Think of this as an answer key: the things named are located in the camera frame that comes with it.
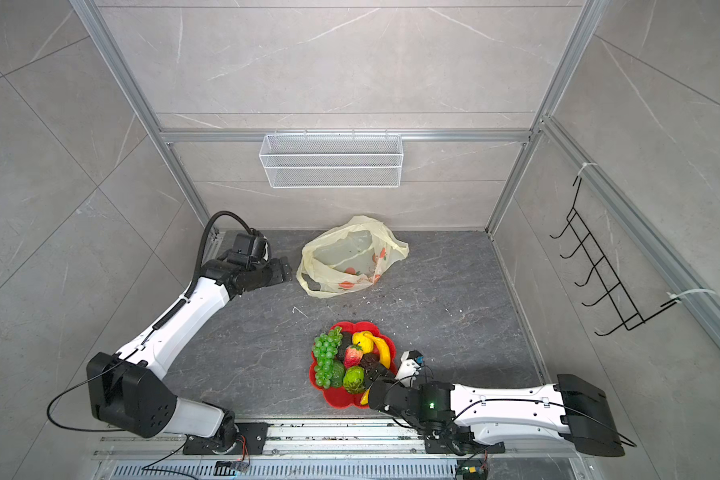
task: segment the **cable clip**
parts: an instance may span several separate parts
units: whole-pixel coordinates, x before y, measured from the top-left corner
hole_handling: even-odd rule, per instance
[[[667,292],[666,294],[670,296],[670,300],[676,300],[678,302],[682,302],[682,299],[680,297],[688,295],[689,293],[709,293],[711,295],[717,295],[717,292],[715,292],[714,290],[710,290],[708,288],[691,288],[690,290],[686,290],[686,291],[680,292],[680,293]]]
[[[587,167],[589,167],[590,165],[597,165],[597,164],[591,164],[591,163],[588,163],[588,162],[582,163],[582,164],[581,164],[581,168],[579,168],[579,173],[577,173],[576,176],[577,176],[577,177],[580,177],[580,176],[581,176],[581,172],[583,172],[584,169],[587,168]]]

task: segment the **white wire basket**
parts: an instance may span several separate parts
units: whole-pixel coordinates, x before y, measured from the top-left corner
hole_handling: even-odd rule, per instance
[[[272,188],[399,187],[399,134],[268,134],[259,158]]]

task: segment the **bunch of grapes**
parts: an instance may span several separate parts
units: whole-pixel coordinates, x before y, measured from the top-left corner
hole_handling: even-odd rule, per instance
[[[322,333],[315,338],[315,345],[312,353],[315,354],[317,365],[315,366],[315,383],[327,389],[331,386],[333,376],[333,357],[338,353],[338,345],[342,342],[342,328],[337,326],[328,333]]]

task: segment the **strawberry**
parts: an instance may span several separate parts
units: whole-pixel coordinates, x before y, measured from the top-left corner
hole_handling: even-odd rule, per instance
[[[362,360],[362,348],[357,345],[350,345],[344,352],[344,368],[355,366]]]

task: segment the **robotic arm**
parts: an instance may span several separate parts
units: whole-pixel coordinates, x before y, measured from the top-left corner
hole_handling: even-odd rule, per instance
[[[204,240],[222,215],[237,218],[246,233],[201,265]],[[229,452],[240,436],[234,413],[179,398],[162,379],[192,336],[231,298],[291,279],[287,258],[269,258],[263,235],[231,212],[213,215],[182,296],[115,354],[100,352],[88,362],[94,417],[144,438],[192,435],[204,438],[215,453]],[[401,360],[397,376],[381,363],[367,372],[369,407],[402,417],[420,435],[444,442],[457,455],[520,438],[572,442],[579,452],[594,456],[624,455],[605,394],[576,376],[559,375],[556,384],[527,389],[477,389],[429,381],[422,375],[424,358],[415,350]],[[624,444],[631,442],[624,439]]]

